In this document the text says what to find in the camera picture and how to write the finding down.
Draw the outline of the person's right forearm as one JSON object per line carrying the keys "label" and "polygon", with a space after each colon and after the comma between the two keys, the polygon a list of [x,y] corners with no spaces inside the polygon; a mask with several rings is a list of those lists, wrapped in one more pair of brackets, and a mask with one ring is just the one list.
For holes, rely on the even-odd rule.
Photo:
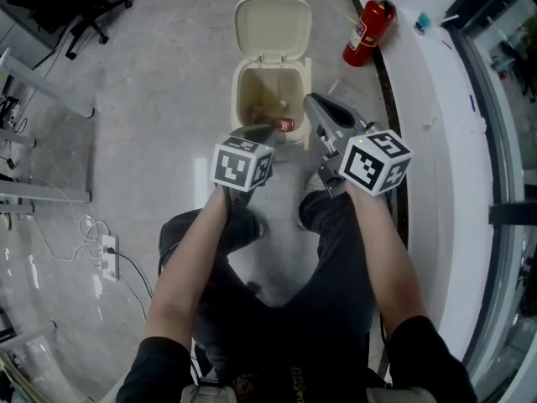
{"label": "person's right forearm", "polygon": [[420,284],[409,253],[383,198],[345,183],[352,200],[365,249],[368,275],[383,319],[385,335],[412,317],[424,317]]}

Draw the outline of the person's left forearm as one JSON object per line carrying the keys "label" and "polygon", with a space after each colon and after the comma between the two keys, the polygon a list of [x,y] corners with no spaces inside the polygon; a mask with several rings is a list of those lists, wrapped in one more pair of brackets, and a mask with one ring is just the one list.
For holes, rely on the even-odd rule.
{"label": "person's left forearm", "polygon": [[172,253],[154,290],[145,338],[168,338],[191,346],[194,320],[227,221],[227,202],[217,187]]}

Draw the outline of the grey metal table frame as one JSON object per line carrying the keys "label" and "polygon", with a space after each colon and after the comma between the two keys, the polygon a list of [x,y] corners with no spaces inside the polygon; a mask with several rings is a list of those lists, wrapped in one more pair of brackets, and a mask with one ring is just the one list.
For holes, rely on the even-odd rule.
{"label": "grey metal table frame", "polygon": [[26,332],[17,332],[7,312],[0,307],[0,351],[9,351],[57,329],[54,321],[48,321]]}

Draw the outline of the beige pedal trash bin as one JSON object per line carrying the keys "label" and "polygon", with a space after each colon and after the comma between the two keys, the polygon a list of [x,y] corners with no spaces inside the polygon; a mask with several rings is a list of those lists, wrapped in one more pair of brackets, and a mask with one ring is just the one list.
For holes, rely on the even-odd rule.
{"label": "beige pedal trash bin", "polygon": [[[304,149],[304,60],[311,26],[304,0],[241,0],[234,12],[242,61],[232,78],[232,128],[293,118],[295,130],[281,133],[275,147],[279,162]],[[281,108],[280,100],[289,106]]]}

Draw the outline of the white power strip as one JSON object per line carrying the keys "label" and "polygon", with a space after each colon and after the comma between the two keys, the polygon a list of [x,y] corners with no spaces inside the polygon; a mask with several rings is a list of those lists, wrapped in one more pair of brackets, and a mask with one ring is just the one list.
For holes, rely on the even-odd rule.
{"label": "white power strip", "polygon": [[104,279],[112,282],[118,281],[118,257],[118,238],[112,235],[103,234],[100,266]]}

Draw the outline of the person's black top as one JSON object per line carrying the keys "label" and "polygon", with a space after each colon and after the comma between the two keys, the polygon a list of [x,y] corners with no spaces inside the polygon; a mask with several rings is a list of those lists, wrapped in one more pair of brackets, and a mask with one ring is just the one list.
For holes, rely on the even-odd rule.
{"label": "person's black top", "polygon": [[[394,391],[419,388],[437,403],[477,403],[462,363],[426,317],[401,323],[388,344]],[[180,403],[183,389],[192,385],[190,353],[168,338],[146,338],[138,346],[116,403]],[[226,382],[238,403],[368,403],[368,388],[383,381],[359,362],[338,360],[318,343],[304,359],[292,360],[272,350],[253,366],[240,364]]]}

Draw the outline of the white cabinet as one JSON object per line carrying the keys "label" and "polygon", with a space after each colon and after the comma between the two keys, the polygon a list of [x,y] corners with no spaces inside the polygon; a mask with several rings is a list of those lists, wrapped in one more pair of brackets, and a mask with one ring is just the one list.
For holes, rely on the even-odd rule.
{"label": "white cabinet", "polygon": [[59,37],[60,29],[51,34],[39,27],[27,8],[0,0],[0,55],[10,48],[15,59],[35,68],[52,52]]}

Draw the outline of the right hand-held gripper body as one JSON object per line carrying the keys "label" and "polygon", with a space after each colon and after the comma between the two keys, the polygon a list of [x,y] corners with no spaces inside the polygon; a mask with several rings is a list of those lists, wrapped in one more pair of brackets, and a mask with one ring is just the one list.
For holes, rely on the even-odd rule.
{"label": "right hand-held gripper body", "polygon": [[370,122],[361,133],[336,131],[334,139],[320,138],[328,149],[318,173],[330,196],[344,192],[350,182],[371,196],[400,185],[414,152],[391,129]]}

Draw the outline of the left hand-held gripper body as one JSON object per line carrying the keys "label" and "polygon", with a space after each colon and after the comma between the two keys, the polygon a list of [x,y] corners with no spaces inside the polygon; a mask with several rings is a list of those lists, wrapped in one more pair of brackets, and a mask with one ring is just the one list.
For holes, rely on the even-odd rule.
{"label": "left hand-held gripper body", "polygon": [[214,149],[211,181],[230,190],[232,205],[246,207],[272,176],[274,147],[229,135]]}

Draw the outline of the black window frame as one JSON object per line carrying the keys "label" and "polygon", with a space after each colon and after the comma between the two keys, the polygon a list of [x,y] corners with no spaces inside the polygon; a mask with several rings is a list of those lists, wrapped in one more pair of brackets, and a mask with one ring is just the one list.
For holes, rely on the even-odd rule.
{"label": "black window frame", "polygon": [[537,0],[456,0],[447,12],[486,124],[489,222],[537,227]]}

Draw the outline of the person's black trousers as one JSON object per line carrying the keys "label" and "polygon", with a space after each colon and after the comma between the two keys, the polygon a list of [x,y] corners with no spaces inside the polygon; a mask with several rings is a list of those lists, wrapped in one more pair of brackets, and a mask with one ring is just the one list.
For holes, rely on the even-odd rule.
{"label": "person's black trousers", "polygon": [[311,224],[319,238],[318,264],[307,283],[282,306],[267,306],[240,280],[230,254],[247,247],[236,235],[234,211],[224,227],[211,276],[194,320],[195,340],[217,373],[231,378],[238,365],[250,367],[274,350],[304,359],[313,343],[349,348],[364,357],[374,298],[364,244],[351,198],[331,198]]}

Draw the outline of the black office chair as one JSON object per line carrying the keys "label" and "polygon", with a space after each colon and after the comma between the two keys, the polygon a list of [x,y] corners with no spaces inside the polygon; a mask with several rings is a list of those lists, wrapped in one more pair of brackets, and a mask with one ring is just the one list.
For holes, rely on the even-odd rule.
{"label": "black office chair", "polygon": [[100,44],[108,42],[109,37],[97,19],[120,6],[129,9],[133,3],[131,0],[0,0],[0,11],[52,50],[64,35],[71,34],[72,41],[65,52],[69,60],[77,57],[74,48],[89,28],[99,35]]}

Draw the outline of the red fire extinguisher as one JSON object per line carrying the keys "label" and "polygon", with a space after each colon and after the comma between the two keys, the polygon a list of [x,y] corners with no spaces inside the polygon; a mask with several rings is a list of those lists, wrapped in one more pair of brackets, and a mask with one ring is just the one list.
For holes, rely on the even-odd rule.
{"label": "red fire extinguisher", "polygon": [[343,51],[343,60],[353,67],[364,66],[395,19],[396,8],[390,0],[367,1]]}

